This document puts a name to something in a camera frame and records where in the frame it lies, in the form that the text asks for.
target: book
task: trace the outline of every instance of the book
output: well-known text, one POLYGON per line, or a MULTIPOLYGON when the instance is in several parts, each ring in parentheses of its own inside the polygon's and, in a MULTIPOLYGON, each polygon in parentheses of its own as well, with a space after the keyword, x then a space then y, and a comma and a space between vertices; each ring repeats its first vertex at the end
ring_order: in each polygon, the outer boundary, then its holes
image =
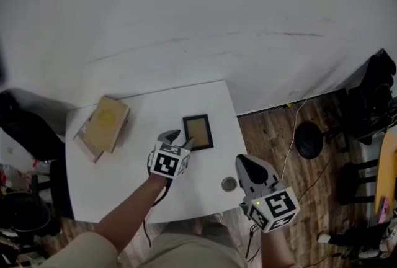
POLYGON ((129 112, 126 104, 102 97, 88 122, 83 140, 97 149, 112 153, 129 112))
POLYGON ((73 140, 76 142, 77 146, 80 148, 80 150, 84 153, 84 155, 87 157, 90 162, 97 162, 100 156, 102 156, 102 153, 104 152, 101 149, 96 148, 92 144, 84 141, 84 136, 86 134, 87 126, 89 121, 91 120, 90 116, 87 121, 84 123, 84 125, 79 129, 77 134, 74 136, 73 140))

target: yellow tabletop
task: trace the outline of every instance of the yellow tabletop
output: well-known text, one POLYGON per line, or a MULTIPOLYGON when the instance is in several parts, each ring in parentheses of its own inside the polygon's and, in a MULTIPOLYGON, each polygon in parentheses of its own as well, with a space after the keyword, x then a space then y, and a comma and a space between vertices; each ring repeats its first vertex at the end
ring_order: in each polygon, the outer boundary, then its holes
POLYGON ((397 137, 392 131, 386 132, 380 149, 378 161, 377 188, 375 191, 375 214, 378 213, 379 203, 382 197, 388 197, 390 201, 389 214, 395 203, 395 185, 397 177, 396 167, 397 137))

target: forearm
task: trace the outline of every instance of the forearm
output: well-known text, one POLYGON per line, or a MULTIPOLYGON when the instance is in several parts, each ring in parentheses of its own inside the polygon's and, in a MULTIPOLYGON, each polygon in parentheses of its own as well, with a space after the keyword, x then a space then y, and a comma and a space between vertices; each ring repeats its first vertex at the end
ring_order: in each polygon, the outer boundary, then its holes
POLYGON ((151 174, 123 203, 106 215, 94 232, 109 240, 120 253, 134 237, 166 184, 166 178, 151 174))
POLYGON ((261 233, 262 268, 289 268, 295 264, 282 228, 261 233))

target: white cable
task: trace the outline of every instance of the white cable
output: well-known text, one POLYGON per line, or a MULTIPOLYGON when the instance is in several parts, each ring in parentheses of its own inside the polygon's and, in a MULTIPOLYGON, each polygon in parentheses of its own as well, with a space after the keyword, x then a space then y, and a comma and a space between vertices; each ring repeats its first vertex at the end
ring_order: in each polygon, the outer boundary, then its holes
POLYGON ((305 101, 303 102, 302 106, 300 106, 300 107, 298 108, 297 113, 296 113, 296 115, 295 115, 295 123, 293 124, 293 131, 292 131, 292 141, 291 141, 290 148, 289 148, 288 151, 287 151, 287 155, 285 156, 284 167, 283 167, 283 173, 281 173, 281 180, 284 178, 285 166, 287 165, 287 158, 288 158, 288 155, 289 155, 289 153, 290 153, 290 151, 291 151, 291 148, 292 148, 292 145, 293 145, 293 141, 295 140, 295 128, 297 127, 298 113, 299 113, 299 110, 306 104, 306 102, 308 101, 308 99, 309 99, 309 97, 307 97, 307 98, 305 99, 305 101))

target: person's right arm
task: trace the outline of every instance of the person's right arm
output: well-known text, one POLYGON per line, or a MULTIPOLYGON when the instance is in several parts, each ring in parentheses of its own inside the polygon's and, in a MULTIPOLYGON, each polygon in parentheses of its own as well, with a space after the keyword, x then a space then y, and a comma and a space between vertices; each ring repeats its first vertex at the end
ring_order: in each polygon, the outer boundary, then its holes
POLYGON ((266 234, 261 232, 261 247, 262 268, 290 268, 295 265, 282 228, 266 234))

